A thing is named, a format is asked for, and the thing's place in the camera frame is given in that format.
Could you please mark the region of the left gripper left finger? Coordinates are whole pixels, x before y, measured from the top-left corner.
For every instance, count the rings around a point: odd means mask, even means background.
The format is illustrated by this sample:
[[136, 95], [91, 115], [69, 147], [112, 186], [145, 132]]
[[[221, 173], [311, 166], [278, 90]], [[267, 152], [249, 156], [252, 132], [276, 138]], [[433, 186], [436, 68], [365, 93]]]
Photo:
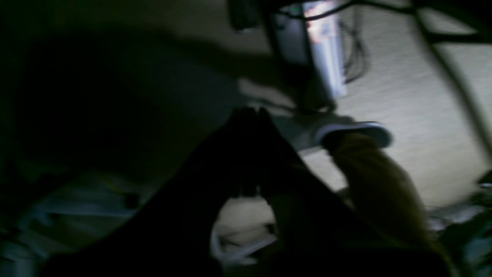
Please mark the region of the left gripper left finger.
[[234, 110], [128, 222], [73, 254], [52, 257], [44, 277], [222, 277], [210, 254], [211, 230], [251, 154], [258, 115]]

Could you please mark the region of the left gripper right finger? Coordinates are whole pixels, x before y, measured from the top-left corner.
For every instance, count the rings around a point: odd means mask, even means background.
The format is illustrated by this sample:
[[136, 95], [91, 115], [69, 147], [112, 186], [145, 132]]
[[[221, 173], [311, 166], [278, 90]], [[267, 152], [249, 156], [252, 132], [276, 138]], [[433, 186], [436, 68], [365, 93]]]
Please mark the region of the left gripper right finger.
[[272, 207], [285, 254], [273, 265], [282, 277], [409, 277], [388, 244], [298, 156], [262, 108], [257, 133], [269, 157], [261, 191]]

